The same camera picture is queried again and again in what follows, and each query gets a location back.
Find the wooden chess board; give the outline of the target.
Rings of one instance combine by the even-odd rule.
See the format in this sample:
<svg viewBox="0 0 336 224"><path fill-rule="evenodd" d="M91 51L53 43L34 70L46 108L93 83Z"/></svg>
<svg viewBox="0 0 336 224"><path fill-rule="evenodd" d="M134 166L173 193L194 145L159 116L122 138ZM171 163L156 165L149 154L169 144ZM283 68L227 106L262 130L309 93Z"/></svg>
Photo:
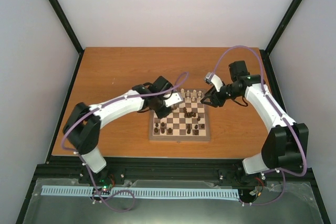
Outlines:
<svg viewBox="0 0 336 224"><path fill-rule="evenodd" d="M205 89L181 89L183 101L173 106L172 112L159 119L150 113L149 139L152 141L209 142L208 107L201 103Z"/></svg>

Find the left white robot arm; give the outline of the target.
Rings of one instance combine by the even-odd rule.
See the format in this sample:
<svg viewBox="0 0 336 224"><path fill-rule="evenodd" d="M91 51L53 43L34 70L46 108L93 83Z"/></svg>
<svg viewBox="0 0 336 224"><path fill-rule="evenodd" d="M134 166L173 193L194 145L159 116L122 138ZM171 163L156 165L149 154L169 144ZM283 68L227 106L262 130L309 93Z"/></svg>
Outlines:
<svg viewBox="0 0 336 224"><path fill-rule="evenodd" d="M74 147L85 165L91 169L91 178L97 183L108 180L107 162L98 148L100 130L112 121L133 112L153 110L160 117L171 112L165 100L173 95L173 85L164 77L153 83L147 82L132 87L125 94L99 104L76 104L68 118L63 134Z"/></svg>

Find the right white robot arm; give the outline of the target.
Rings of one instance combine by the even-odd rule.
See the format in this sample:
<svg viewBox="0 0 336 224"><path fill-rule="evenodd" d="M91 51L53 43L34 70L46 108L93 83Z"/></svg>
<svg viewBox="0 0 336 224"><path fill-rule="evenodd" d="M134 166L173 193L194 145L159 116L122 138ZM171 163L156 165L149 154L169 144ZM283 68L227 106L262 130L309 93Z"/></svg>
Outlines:
<svg viewBox="0 0 336 224"><path fill-rule="evenodd" d="M225 84L215 73L204 78L211 88L201 100L214 108L222 107L227 100L246 99L262 119L268 132L260 153L245 158L245 174L285 172L302 177L307 172L307 145L309 130L304 123L297 123L273 98L263 74L250 74L244 61L229 65L232 82Z"/></svg>

